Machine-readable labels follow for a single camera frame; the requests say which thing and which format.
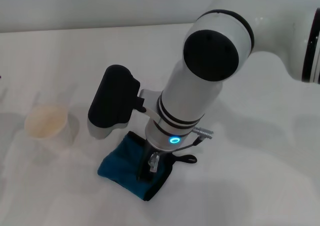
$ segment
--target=white wall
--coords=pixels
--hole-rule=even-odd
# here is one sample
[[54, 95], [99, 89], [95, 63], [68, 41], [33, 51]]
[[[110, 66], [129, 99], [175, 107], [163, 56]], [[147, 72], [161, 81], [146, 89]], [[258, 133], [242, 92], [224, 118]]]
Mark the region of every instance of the white wall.
[[[193, 22], [212, 0], [0, 0], [0, 32]], [[287, 0], [316, 4], [320, 0]]]

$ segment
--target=white surface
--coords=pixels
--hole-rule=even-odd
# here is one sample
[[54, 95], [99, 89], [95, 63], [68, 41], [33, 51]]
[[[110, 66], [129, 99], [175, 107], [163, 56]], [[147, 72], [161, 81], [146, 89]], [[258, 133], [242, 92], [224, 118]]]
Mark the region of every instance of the white surface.
[[[320, 225], [320, 86], [294, 81], [268, 53], [251, 55], [224, 82], [199, 124], [213, 139], [188, 151], [197, 164], [174, 165], [152, 201], [97, 175], [123, 136], [143, 135], [148, 120], [134, 112], [128, 128], [102, 141], [89, 136], [88, 108], [106, 67], [127, 66], [142, 88], [162, 90], [189, 28], [0, 35], [0, 225]], [[58, 156], [22, 130], [40, 102], [68, 105], [78, 131]]]
[[[281, 0], [320, 6], [319, 0]], [[0, 0], [0, 32], [194, 22], [212, 0]]]

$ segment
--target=beige cup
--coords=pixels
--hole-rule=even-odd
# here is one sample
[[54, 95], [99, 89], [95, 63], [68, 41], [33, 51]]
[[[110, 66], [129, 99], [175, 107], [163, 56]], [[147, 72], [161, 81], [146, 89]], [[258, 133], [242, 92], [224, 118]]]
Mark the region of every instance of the beige cup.
[[24, 122], [27, 134], [53, 152], [72, 145], [68, 110], [59, 105], [39, 105], [32, 109]]

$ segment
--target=black stripe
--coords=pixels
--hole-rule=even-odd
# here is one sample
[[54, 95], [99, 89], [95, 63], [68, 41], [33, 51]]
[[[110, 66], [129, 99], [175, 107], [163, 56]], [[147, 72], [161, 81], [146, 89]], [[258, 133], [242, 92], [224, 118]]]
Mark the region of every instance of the black stripe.
[[316, 47], [320, 32], [320, 8], [316, 10], [313, 24], [310, 31], [308, 45], [306, 47], [303, 70], [302, 70], [302, 81], [310, 82], [312, 64], [316, 53]]
[[177, 129], [190, 129], [190, 128], [193, 128], [194, 126], [197, 125], [196, 124], [193, 124], [191, 126], [180, 126], [180, 125], [176, 125], [174, 124], [173, 122], [169, 121], [162, 113], [161, 109], [160, 109], [160, 105], [159, 105], [159, 101], [160, 101], [160, 97], [158, 98], [157, 102], [156, 102], [156, 108], [157, 108], [157, 112], [158, 114], [160, 115], [161, 119], [163, 121], [165, 121], [168, 125], [170, 125], [171, 127], [174, 127], [174, 128], [177, 128]]
[[253, 50], [254, 46], [255, 46], [255, 36], [254, 36], [254, 32], [252, 31], [252, 28], [250, 26], [250, 24], [242, 17], [240, 16], [239, 14], [235, 13], [235, 12], [232, 12], [232, 11], [227, 11], [227, 10], [212, 10], [212, 11], [208, 11], [206, 13], [204, 13], [203, 15], [201, 15], [198, 20], [207, 15], [207, 14], [210, 14], [210, 13], [223, 13], [223, 14], [226, 14], [226, 15], [229, 15], [229, 16], [232, 16], [234, 18], [236, 18], [239, 22], [242, 23], [242, 25], [246, 28], [246, 30], [248, 31], [249, 33], [249, 36], [250, 36], [250, 40], [251, 40], [251, 51]]
[[160, 104], [161, 104], [161, 108], [162, 108], [164, 114], [165, 114], [168, 118], [170, 118], [172, 121], [174, 121], [174, 122], [176, 122], [176, 123], [179, 123], [179, 124], [185, 124], [185, 125], [196, 124], [196, 123], [198, 123], [198, 122], [200, 121], [200, 119], [203, 117], [203, 116], [202, 116], [201, 118], [199, 118], [199, 119], [196, 120], [196, 121], [182, 121], [182, 120], [179, 120], [179, 119], [173, 117], [173, 116], [165, 109], [164, 104], [162, 103], [162, 94], [160, 95]]
[[190, 134], [187, 133], [187, 134], [184, 134], [184, 135], [173, 135], [171, 133], [168, 133], [167, 131], [164, 131], [155, 121], [153, 121], [155, 126], [157, 127], [157, 129], [159, 129], [160, 132], [162, 132], [164, 135], [168, 136], [168, 137], [185, 137], [185, 136], [188, 136]]

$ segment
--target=cup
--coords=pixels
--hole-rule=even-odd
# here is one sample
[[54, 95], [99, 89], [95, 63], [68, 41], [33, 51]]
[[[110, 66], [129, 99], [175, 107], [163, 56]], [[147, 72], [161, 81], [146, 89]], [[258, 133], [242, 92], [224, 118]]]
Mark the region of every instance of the cup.
[[24, 122], [27, 135], [41, 146], [59, 153], [72, 145], [68, 110], [59, 105], [34, 107]]

